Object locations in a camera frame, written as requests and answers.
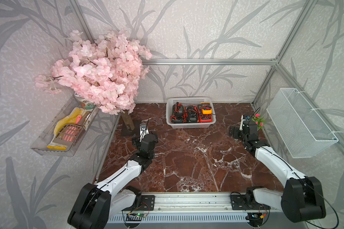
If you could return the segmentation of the small black multimeter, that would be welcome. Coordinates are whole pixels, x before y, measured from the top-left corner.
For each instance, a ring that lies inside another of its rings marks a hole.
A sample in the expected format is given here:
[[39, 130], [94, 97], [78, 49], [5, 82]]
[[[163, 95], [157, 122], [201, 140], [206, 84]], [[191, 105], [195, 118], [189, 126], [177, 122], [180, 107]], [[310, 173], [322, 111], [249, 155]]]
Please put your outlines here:
[[176, 102], [173, 105], [173, 115], [175, 117], [183, 117], [184, 116], [184, 106], [181, 103]]

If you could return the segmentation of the large red multimeter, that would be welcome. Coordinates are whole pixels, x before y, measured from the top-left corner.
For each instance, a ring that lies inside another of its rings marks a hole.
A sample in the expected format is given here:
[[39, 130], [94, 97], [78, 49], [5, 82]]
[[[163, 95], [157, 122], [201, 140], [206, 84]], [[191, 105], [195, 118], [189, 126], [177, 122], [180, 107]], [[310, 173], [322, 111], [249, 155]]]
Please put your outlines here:
[[212, 114], [200, 114], [198, 116], [199, 123], [211, 123], [213, 122], [213, 115]]

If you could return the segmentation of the yellow multimeter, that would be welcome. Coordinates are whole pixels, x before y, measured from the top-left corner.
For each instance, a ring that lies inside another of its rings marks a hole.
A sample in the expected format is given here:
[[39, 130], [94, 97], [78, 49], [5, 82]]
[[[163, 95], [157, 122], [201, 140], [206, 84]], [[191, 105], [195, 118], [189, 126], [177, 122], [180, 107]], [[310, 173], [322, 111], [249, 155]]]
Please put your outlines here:
[[204, 102], [200, 104], [200, 111], [203, 115], [212, 115], [213, 110], [209, 102]]

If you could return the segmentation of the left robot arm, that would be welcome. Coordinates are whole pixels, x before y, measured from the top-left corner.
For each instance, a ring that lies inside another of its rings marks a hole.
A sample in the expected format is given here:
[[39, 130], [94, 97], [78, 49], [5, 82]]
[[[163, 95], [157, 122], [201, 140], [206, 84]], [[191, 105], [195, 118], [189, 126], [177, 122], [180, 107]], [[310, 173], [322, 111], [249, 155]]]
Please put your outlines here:
[[120, 211], [140, 205], [141, 191], [128, 183], [153, 162], [158, 136], [148, 130], [148, 123], [142, 122], [139, 133], [133, 135], [136, 151], [124, 166], [103, 181], [88, 183], [81, 189], [67, 219], [73, 228], [103, 229]]

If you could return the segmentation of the dark grey green multimeter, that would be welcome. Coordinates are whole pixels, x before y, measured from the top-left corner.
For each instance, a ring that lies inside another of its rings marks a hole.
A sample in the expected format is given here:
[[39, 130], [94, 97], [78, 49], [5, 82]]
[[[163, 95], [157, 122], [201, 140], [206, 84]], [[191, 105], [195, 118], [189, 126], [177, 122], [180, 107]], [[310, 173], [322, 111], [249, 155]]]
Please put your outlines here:
[[199, 111], [197, 106], [186, 106], [187, 123], [198, 123]]

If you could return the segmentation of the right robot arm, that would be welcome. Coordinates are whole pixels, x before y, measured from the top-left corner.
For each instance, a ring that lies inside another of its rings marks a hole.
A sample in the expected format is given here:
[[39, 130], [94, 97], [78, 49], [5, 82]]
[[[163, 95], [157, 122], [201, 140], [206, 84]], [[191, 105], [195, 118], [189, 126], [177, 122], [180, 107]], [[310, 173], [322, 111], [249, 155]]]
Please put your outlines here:
[[323, 196], [321, 182], [316, 177], [308, 177], [296, 170], [265, 141], [259, 139], [260, 123], [252, 116], [241, 116], [238, 127], [229, 128], [229, 136], [242, 141], [244, 149], [264, 164], [283, 185], [284, 191], [278, 192], [261, 187], [246, 189], [245, 195], [233, 193], [233, 209], [239, 204], [250, 210], [280, 210], [293, 223], [306, 222], [326, 217], [329, 202]]

